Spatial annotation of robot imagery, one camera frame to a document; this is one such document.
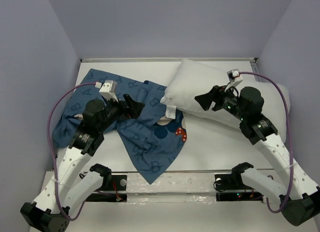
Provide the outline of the white pillow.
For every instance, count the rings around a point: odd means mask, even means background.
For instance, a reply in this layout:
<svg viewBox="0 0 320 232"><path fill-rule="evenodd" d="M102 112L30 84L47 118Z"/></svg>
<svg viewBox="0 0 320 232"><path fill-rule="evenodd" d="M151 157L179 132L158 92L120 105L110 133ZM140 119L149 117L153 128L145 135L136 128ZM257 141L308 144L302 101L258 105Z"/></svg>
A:
<svg viewBox="0 0 320 232"><path fill-rule="evenodd" d="M240 121L225 110L204 111L195 101L195 96L208 93L213 86L223 86L229 82L227 72L189 59L183 59L177 71L164 91L161 103L167 111L178 109L182 112L217 121L239 130ZM282 140L287 139L285 108L277 89L268 82L249 80L248 75L236 87L240 91L244 87L254 87L264 98L262 114L275 125Z"/></svg>

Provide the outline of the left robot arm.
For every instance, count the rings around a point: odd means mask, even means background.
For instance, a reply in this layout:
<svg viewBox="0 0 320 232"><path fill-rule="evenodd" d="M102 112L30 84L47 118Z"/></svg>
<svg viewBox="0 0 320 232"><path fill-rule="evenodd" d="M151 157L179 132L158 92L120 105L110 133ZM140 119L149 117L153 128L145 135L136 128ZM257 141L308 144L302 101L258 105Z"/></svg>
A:
<svg viewBox="0 0 320 232"><path fill-rule="evenodd" d="M83 120L61 163L54 165L54 175L41 193L20 210L31 227L41 232L64 232L74 221L72 214L82 210L92 192L110 186L112 171L101 164L93 165L80 182L74 182L103 142L104 131L118 119L138 118L144 107L128 94L124 94L123 101L94 99L86 104Z"/></svg>

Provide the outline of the blue letter-print pillowcase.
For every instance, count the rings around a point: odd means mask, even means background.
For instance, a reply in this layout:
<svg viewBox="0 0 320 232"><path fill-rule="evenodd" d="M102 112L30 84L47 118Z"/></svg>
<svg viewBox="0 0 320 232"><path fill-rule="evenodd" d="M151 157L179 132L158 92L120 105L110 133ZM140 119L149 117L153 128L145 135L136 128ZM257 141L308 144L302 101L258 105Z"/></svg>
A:
<svg viewBox="0 0 320 232"><path fill-rule="evenodd" d="M98 89L92 83L117 82L117 98L123 100L124 94L137 102L145 104L138 119L117 120L106 129L106 133L116 130L137 171L152 184L179 155L187 140L184 116L176 111L175 119L165 117L166 106L160 100L165 94L165 86L151 81L136 81L124 76L90 69L66 103L60 120L53 130L53 144L57 148L68 146L87 102L101 99Z"/></svg>

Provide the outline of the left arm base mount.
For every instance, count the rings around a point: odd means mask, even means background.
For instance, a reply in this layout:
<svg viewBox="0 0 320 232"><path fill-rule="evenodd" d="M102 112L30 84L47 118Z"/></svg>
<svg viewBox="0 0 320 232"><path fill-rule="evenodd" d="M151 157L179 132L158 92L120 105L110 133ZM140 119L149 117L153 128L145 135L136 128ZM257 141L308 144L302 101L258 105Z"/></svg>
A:
<svg viewBox="0 0 320 232"><path fill-rule="evenodd" d="M127 201L127 175L112 174L109 182L92 192L86 202L126 202Z"/></svg>

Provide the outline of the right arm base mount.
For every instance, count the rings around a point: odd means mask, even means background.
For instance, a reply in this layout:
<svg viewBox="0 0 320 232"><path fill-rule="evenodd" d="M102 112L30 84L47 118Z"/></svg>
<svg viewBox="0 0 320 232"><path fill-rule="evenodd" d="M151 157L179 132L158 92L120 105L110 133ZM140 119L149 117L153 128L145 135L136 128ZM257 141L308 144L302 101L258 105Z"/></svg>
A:
<svg viewBox="0 0 320 232"><path fill-rule="evenodd" d="M217 202L260 201L263 195L255 189L232 181L231 174L215 174L213 188Z"/></svg>

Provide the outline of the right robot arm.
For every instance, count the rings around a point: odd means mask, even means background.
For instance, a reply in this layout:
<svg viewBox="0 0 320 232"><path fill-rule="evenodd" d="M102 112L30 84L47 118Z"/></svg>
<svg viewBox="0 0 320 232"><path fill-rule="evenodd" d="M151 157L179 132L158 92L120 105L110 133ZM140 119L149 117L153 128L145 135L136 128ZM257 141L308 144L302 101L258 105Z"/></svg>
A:
<svg viewBox="0 0 320 232"><path fill-rule="evenodd" d="M252 188L279 206L284 218L299 226L320 213L320 187L292 158L276 127L262 114L264 99L259 90L244 87L238 95L224 86L195 96L205 111L224 109L239 119L239 128L250 143L268 160L282 183L263 175L250 163L232 168L229 180L235 188Z"/></svg>

